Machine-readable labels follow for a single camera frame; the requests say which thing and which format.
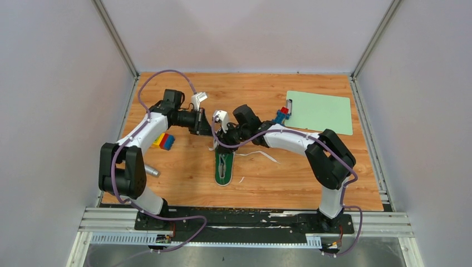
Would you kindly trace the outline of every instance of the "white strip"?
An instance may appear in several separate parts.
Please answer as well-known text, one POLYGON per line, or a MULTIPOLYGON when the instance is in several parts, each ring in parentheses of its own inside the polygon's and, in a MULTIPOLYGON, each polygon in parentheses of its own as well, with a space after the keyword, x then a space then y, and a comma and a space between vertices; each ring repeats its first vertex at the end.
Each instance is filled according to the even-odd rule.
POLYGON ((262 155, 266 156, 268 159, 272 160, 273 162, 276 162, 276 163, 279 163, 276 159, 274 159, 273 157, 269 156, 269 154, 265 153, 264 151, 261 151, 261 150, 258 150, 258 151, 253 151, 251 153, 247 153, 247 154, 238 154, 238 153, 234 153, 235 155, 238 155, 238 156, 249 156, 251 154, 254 154, 254 153, 261 153, 262 155))

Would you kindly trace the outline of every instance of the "wooden tabletop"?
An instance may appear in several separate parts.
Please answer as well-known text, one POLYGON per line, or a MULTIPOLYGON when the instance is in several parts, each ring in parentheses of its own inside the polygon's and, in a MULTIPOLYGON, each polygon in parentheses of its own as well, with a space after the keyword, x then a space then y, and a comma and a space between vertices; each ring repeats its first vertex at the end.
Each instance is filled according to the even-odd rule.
MULTIPOLYGON (((142 73, 138 88, 151 75, 142 73)), ((232 112, 243 104, 251 107, 261 121, 271 120, 284 106, 289 90, 349 97, 353 135, 340 135, 340 138, 357 160, 354 170, 359 180, 348 187, 345 203, 364 210, 383 210, 347 76, 188 73, 188 77, 198 92, 208 94, 201 107, 206 109, 209 121, 215 110, 225 110, 230 114, 230 121, 236 122, 232 112)), ((151 106, 162 99, 166 88, 183 91, 187 97, 183 107, 187 108, 192 91, 186 80, 175 73, 155 77, 143 90, 142 99, 151 106)), ((142 120, 144 114, 135 95, 124 135, 142 120)), ((232 182, 219 186, 214 180, 214 151, 208 150, 212 138, 191 135, 188 129, 175 126, 167 133, 175 137, 172 149, 150 148, 144 161, 161 172, 157 178, 148 175, 147 184, 169 205, 283 209, 316 209, 319 206, 321 185, 304 156, 249 143, 238 153, 261 150, 281 164, 261 154, 235 156, 232 182)), ((106 193, 102 202, 116 203, 117 200, 106 193)))

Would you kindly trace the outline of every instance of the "robotic arm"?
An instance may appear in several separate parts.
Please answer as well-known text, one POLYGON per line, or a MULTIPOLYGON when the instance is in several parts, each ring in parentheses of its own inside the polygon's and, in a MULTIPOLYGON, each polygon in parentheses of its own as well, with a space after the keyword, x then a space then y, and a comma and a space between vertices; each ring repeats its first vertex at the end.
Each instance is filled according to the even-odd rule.
MULTIPOLYGON (((319 134, 302 132, 288 129, 272 121, 261 122, 247 105, 236 108, 233 115, 238 121, 238 125, 227 123, 228 118, 225 111, 215 111, 213 120, 222 123, 222 129, 217 133, 218 140, 226 145, 237 145, 258 133, 267 131, 253 139, 252 142, 255 145, 285 149, 305 155, 316 179, 322 185, 322 199, 318 210, 325 216, 327 224, 335 224, 343 212, 343 207, 340 204, 342 187, 347 182, 350 173, 332 155, 327 156, 324 149, 308 137, 311 136, 322 141, 352 168, 356 164, 356 159, 336 133, 329 129, 319 134)), ((219 153, 232 153, 236 149, 218 145, 216 150, 219 153)))
POLYGON ((146 171, 143 155, 162 133, 170 126, 180 126, 189 129, 193 135, 211 136, 211 127, 205 116, 205 110, 200 108, 200 102, 205 100, 205 93, 192 96, 192 110, 181 109, 185 100, 184 93, 166 89, 164 98, 149 110, 150 118, 145 115, 140 124, 126 137, 117 143, 105 143, 100 150, 99 188, 114 194, 111 183, 112 159, 117 149, 130 138, 143 124, 144 128, 120 151, 117 164, 125 162, 125 167, 116 168, 116 186, 121 197, 132 199, 134 203, 152 214, 160 214, 167 203, 155 195, 146 186, 146 171))

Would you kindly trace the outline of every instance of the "metal frame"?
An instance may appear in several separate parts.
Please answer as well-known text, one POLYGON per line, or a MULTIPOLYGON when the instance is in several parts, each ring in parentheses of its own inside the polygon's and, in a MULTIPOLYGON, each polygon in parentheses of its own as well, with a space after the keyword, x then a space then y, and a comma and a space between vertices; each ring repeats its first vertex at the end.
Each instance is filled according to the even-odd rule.
MULTIPOLYGON (((350 77, 350 85, 354 101, 359 114, 361 126, 364 137, 367 143, 367 149, 373 163, 373 170, 377 177, 379 193, 383 204, 391 204, 395 210, 395 202, 390 201, 390 194, 388 192, 388 182, 384 178, 382 171, 382 162, 379 159, 376 151, 376 145, 372 136, 369 119, 364 111, 363 98, 357 83, 357 76, 362 71, 366 61, 371 52, 375 48, 377 41, 382 36, 392 16, 398 9, 401 0, 392 0, 388 10, 386 11, 382 21, 380 22, 376 32, 372 36, 368 46, 366 47, 362 57, 360 58, 355 70, 350 77)), ((134 92, 137 88, 137 81, 139 73, 136 70, 131 57, 127 53, 125 46, 113 26, 111 19, 106 12, 104 4, 101 0, 92 0, 99 15, 101 16, 106 28, 108 29, 112 39, 115 42, 117 49, 126 62, 131 74, 135 77, 135 84, 130 92, 129 105, 125 111, 124 119, 121 125, 120 134, 124 130, 126 118, 129 113, 129 108, 132 103, 134 92)), ((83 266, 85 261, 88 246, 90 244, 149 244, 156 234, 169 234, 167 231, 136 231, 134 230, 134 222, 137 214, 135 209, 121 209, 121 208, 86 208, 83 215, 80 227, 77 232, 76 240, 74 242, 67 266, 76 267, 83 266)), ((272 216, 288 216, 296 213, 311 213, 315 211, 285 211, 284 213, 271 214, 272 216)), ((355 226, 358 230, 359 213, 347 212, 351 214, 355 226)), ((405 263, 408 267, 419 266, 423 267, 421 255, 419 254, 416 239, 412 231, 409 219, 406 213, 403 212, 364 212, 363 227, 361 237, 369 238, 383 238, 395 237, 398 238, 402 248, 405 263)), ((315 248, 318 245, 318 240, 321 237, 337 236, 332 234, 307 235, 307 243, 304 244, 238 244, 238 243, 199 243, 190 242, 189 246, 243 246, 254 248, 315 248)))

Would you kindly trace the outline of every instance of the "white wall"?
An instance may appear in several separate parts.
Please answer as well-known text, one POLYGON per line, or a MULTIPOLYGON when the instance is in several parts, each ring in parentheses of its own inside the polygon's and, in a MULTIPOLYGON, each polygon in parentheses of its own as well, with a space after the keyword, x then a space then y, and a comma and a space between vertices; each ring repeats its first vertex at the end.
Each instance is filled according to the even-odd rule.
POLYGON ((132 77, 91 1, 1 1, 0 36, 0 265, 64 266, 132 77))
POLYGON ((391 0, 104 0, 139 71, 352 72, 391 0))
POLYGON ((403 1, 359 78, 427 267, 472 262, 471 10, 469 0, 403 1))

